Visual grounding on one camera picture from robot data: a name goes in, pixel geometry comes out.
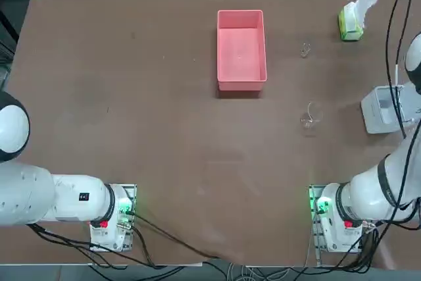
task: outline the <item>brown table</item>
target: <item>brown table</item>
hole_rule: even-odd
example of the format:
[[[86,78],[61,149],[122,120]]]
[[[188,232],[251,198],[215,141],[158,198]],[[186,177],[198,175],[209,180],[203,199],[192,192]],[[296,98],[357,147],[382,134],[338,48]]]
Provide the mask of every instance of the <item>brown table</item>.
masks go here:
[[[360,110],[361,99],[386,83],[393,0],[369,12],[363,40],[343,43],[337,14],[349,1],[31,0],[9,83],[32,119],[19,159],[55,173],[136,183],[139,212],[231,262],[302,266],[308,186],[350,179],[399,140],[368,135]],[[404,2],[391,37],[393,58]],[[404,50],[420,30],[420,3],[414,0]],[[216,92],[219,9],[263,10],[268,81],[259,98]],[[306,59],[304,42],[311,44]],[[299,123],[309,101],[324,107],[311,135]],[[80,223],[49,227],[88,238]],[[86,262],[26,227],[1,230],[2,263]],[[144,231],[158,263],[203,260]],[[376,264],[418,268],[410,254],[420,246],[419,234],[392,229]],[[142,258],[138,242],[132,255]]]

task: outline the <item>wire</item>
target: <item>wire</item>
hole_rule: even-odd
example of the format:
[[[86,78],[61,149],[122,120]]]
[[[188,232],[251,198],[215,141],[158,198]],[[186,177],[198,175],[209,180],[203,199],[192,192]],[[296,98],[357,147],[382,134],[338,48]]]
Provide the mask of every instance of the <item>wire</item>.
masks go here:
[[[401,110],[398,109],[398,100],[395,99],[395,96],[393,94],[393,88],[392,88],[392,79],[391,79],[391,74],[390,74],[390,67],[389,67],[389,35],[390,35],[390,28],[392,25],[392,21],[393,21],[393,15],[395,14],[395,10],[396,10],[396,6],[399,0],[395,0],[395,3],[393,4],[393,8],[392,8],[392,12],[390,14],[390,19],[389,19],[389,24],[387,26],[387,33],[386,33],[386,48],[385,48],[385,58],[386,58],[386,74],[387,74],[387,81],[389,83],[389,91],[390,91],[390,96],[392,99],[392,103],[393,103],[393,108],[395,109],[395,114],[396,114],[396,118],[397,121],[399,123],[399,127],[401,129],[401,133],[403,138],[407,137],[407,134],[405,133],[405,129],[403,128],[403,122],[402,122],[402,118],[401,118]]]
[[[139,264],[141,264],[141,265],[143,265],[143,266],[146,266],[146,267],[150,267],[147,263],[143,263],[143,262],[141,262],[140,260],[137,260],[136,258],[133,258],[133,257],[130,257],[130,256],[127,256],[127,255],[124,255],[124,254],[122,254],[122,253],[119,253],[119,252],[117,252],[117,251],[115,251],[115,250],[113,250],[113,249],[110,249],[110,248],[107,248],[107,247],[104,247],[104,246],[102,246],[102,245],[99,245],[99,244],[96,244],[96,243],[91,243],[91,242],[82,242],[82,241],[79,241],[79,240],[73,240],[73,239],[70,239],[70,238],[66,238],[66,237],[64,237],[64,236],[61,236],[61,235],[58,235],[58,234],[54,234],[54,233],[52,233],[52,232],[48,232],[48,231],[46,231],[46,229],[44,229],[43,227],[41,227],[41,226],[39,226],[39,225],[37,225],[37,224],[30,224],[30,225],[28,225],[35,233],[39,233],[39,234],[37,234],[38,236],[40,236],[40,234],[43,234],[43,235],[47,235],[47,236],[51,236],[51,237],[53,237],[53,238],[56,238],[56,239],[59,239],[59,240],[62,240],[62,241],[64,241],[65,243],[72,243],[72,244],[80,244],[80,245],[88,245],[88,246],[90,246],[90,247],[96,247],[96,248],[100,248],[100,249],[104,249],[104,250],[107,250],[107,251],[109,251],[110,253],[114,253],[115,255],[118,255],[119,257],[122,257],[122,258],[125,258],[125,259],[128,259],[128,260],[131,260],[131,261],[133,261],[133,262],[135,262],[135,263],[139,263]],[[58,241],[53,241],[53,240],[48,240],[47,238],[43,238],[44,240],[47,240],[48,242],[52,242],[52,243],[60,243],[60,242],[58,242]]]
[[[182,240],[180,240],[179,238],[171,235],[170,233],[166,232],[165,230],[163,230],[162,228],[159,228],[157,225],[153,224],[152,222],[150,222],[149,220],[147,220],[146,218],[141,217],[140,215],[134,213],[134,212],[126,212],[126,214],[129,215],[134,215],[135,217],[137,217],[138,219],[142,220],[143,222],[147,223],[148,225],[152,226],[155,230],[158,230],[160,233],[164,234],[166,237],[170,238],[172,241],[179,243],[180,245],[183,245],[184,247],[194,251],[195,253],[199,254],[200,256],[204,256],[210,259],[219,259],[219,257],[214,256],[214,255],[209,255],[207,253],[204,253],[203,251],[200,251],[196,248],[194,248],[193,246],[190,246],[188,243],[183,242]]]
[[[397,46],[397,51],[396,51],[396,59],[395,59],[395,65],[396,65],[396,67],[398,67],[398,64],[399,64],[399,53],[401,52],[402,40],[403,40],[403,37],[405,35],[405,30],[407,29],[407,23],[408,23],[409,11],[410,11],[411,5],[412,5],[412,0],[409,0],[408,1],[408,7],[407,7],[407,13],[405,15],[405,20],[403,22],[401,38],[399,39],[399,44]],[[400,117],[400,120],[402,122],[402,113],[401,113],[401,106],[400,106],[400,103],[399,103],[399,96],[398,96],[397,86],[395,86],[395,97],[396,97],[396,100],[397,100],[396,102],[397,102],[397,108],[399,110],[399,117]]]
[[[152,259],[151,259],[151,256],[150,256],[150,254],[149,254],[149,252],[148,252],[148,250],[147,250],[147,247],[146,247],[146,242],[145,242],[145,238],[143,238],[143,236],[142,236],[142,234],[141,234],[141,232],[135,227],[135,226],[133,226],[132,227],[132,230],[136,233],[136,235],[139,237],[139,239],[140,239],[140,242],[141,242],[141,244],[142,244],[142,248],[143,248],[143,253],[145,254],[145,257],[146,257],[146,261],[147,261],[147,263],[152,267],[152,268],[154,268],[154,269],[157,269],[157,270],[159,270],[159,269],[163,269],[163,268],[166,268],[166,266],[161,266],[161,267],[158,267],[157,265],[155,265],[154,263],[153,263],[153,261],[152,261]]]
[[[109,278],[108,276],[105,276],[104,274],[100,273],[97,269],[93,268],[92,266],[88,266],[90,269],[92,269],[93,271],[95,271],[95,273],[99,274],[100,276],[102,276],[105,280],[108,281],[114,281],[113,279]]]
[[[259,278],[262,278],[266,281],[279,281],[282,280],[283,278],[285,278],[288,274],[288,272],[291,270],[290,268],[284,268],[282,270],[278,270],[275,272],[271,272],[270,274],[265,275],[261,269],[256,268],[256,270],[260,273],[256,273],[253,269],[248,268],[247,269],[251,270],[253,272],[253,274],[255,274],[256,276],[258,276]]]
[[[51,243],[55,243],[55,244],[59,244],[59,245],[63,245],[63,246],[66,246],[66,247],[73,247],[74,249],[76,249],[76,250],[78,250],[82,255],[84,255],[85,257],[87,257],[88,259],[90,259],[95,265],[97,265],[97,266],[99,266],[99,267],[101,267],[101,268],[113,268],[113,269],[115,269],[115,270],[125,270],[125,269],[127,269],[127,266],[125,266],[125,267],[116,267],[116,266],[114,266],[114,265],[112,265],[112,264],[110,264],[101,254],[99,254],[99,253],[96,253],[95,251],[93,251],[93,250],[90,250],[89,248],[86,248],[86,247],[82,247],[82,246],[77,246],[77,245],[74,245],[74,244],[72,244],[72,243],[70,243],[70,242],[58,242],[57,240],[52,240],[51,238],[47,238],[47,237],[45,237],[45,236],[42,236],[41,235],[41,233],[40,232],[38,232],[37,231],[37,229],[36,228],[32,228],[31,226],[30,226],[30,228],[41,238],[41,239],[43,239],[43,240],[46,240],[46,241],[48,241],[48,242],[51,242]],[[98,256],[99,258],[101,258],[103,261],[104,261],[104,263],[106,264],[106,266],[104,267],[102,264],[100,264],[100,263],[98,263],[95,259],[93,259],[91,256],[89,256],[88,254],[86,254],[86,253],[84,253],[81,249],[83,249],[83,250],[86,250],[86,251],[88,251],[88,252],[90,252],[90,253],[92,253],[92,254],[94,254],[94,255],[96,255],[96,256]]]
[[[218,266],[216,266],[213,263],[210,263],[208,261],[205,261],[203,264],[214,267],[217,271],[221,272],[224,275],[225,279],[227,279],[228,275],[220,267],[218,267]]]

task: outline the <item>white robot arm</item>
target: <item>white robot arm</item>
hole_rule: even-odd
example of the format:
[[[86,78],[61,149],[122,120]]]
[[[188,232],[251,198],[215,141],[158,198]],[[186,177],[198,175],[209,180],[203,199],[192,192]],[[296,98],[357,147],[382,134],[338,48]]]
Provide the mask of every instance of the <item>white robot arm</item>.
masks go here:
[[[405,69],[421,93],[421,33],[405,55]],[[328,251],[347,252],[362,234],[362,220],[389,220],[401,189],[410,133],[400,146],[376,166],[345,184],[328,184],[314,208],[320,215]],[[421,197],[421,136],[414,141],[403,196],[394,220],[405,220]]]
[[[86,175],[51,174],[12,161],[29,135],[25,108],[0,91],[0,226],[89,221],[92,243],[115,251],[130,248],[126,233],[131,238],[132,217],[126,211],[133,211],[134,200],[124,186]]]

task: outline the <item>transparent cup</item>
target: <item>transparent cup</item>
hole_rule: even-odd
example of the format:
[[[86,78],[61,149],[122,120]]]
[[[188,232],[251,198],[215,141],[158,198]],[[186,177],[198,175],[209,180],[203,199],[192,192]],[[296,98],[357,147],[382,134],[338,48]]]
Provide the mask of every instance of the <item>transparent cup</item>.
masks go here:
[[[311,101],[307,106],[307,112],[301,118],[301,124],[305,129],[311,129],[323,119],[323,108],[319,102]]]
[[[304,43],[300,51],[301,57],[305,59],[307,55],[310,53],[310,50],[311,50],[310,44]]]

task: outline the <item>plastic bin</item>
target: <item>plastic bin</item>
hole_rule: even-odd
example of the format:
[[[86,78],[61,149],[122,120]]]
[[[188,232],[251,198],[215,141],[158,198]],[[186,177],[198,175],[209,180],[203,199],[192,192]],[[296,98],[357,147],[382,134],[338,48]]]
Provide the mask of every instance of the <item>plastic bin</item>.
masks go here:
[[[218,11],[219,90],[260,91],[267,79],[261,10]]]

